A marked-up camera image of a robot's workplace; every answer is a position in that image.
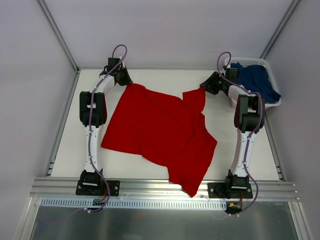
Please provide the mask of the red t shirt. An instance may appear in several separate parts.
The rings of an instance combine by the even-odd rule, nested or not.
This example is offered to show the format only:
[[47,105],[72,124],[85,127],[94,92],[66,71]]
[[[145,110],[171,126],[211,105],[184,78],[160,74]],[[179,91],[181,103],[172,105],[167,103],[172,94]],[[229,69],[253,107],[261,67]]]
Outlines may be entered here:
[[126,87],[101,142],[166,167],[168,179],[190,197],[212,162],[217,140],[207,131],[203,87],[176,97],[133,83]]

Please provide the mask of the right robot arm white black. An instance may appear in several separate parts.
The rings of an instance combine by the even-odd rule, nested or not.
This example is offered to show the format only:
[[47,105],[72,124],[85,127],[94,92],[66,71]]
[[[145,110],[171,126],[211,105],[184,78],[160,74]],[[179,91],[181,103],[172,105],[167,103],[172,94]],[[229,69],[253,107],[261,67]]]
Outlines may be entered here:
[[211,199],[252,199],[250,184],[252,176],[249,173],[254,141],[260,129],[264,126],[265,99],[260,93],[251,92],[237,83],[239,71],[236,68],[226,68],[225,73],[214,71],[200,84],[212,95],[225,93],[236,100],[234,127],[237,130],[237,142],[234,159],[224,182],[208,184],[208,195]]

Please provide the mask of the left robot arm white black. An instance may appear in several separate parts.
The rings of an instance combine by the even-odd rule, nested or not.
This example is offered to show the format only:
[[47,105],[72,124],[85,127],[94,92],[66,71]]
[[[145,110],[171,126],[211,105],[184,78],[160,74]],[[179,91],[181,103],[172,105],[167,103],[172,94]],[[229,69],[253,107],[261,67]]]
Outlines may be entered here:
[[78,196],[98,196],[108,192],[100,161],[102,131],[108,115],[106,95],[115,85],[127,86],[132,82],[123,57],[110,57],[93,89],[79,94],[79,119],[85,130],[86,157],[76,187]]

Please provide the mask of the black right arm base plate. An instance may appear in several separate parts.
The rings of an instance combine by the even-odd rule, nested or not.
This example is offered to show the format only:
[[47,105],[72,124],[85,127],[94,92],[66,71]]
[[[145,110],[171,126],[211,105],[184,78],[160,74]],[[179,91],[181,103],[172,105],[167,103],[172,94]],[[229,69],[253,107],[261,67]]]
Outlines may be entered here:
[[209,182],[207,184],[210,199],[252,199],[253,192],[251,184],[245,187],[229,187],[222,182]]

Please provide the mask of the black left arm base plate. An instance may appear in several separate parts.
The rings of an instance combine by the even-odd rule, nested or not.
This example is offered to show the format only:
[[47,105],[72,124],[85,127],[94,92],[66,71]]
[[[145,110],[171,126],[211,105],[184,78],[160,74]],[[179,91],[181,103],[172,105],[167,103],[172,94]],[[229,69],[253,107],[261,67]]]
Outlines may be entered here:
[[96,196],[101,197],[103,195],[117,197],[120,191],[120,181],[107,180],[108,186],[102,181],[98,183],[90,183],[79,180],[77,183],[75,194],[77,196]]

